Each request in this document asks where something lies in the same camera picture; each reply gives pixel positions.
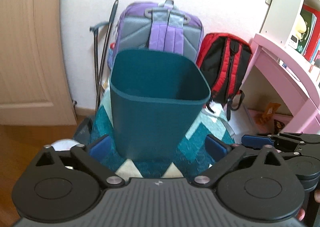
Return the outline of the person's left hand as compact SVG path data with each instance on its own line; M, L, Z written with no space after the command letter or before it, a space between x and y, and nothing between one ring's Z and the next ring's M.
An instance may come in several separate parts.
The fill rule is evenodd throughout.
M320 189L315 190L314 199L315 199L315 202L320 203ZM305 210L301 208L297 215L297 219L299 221L302 221L304 219L304 216L305 216Z

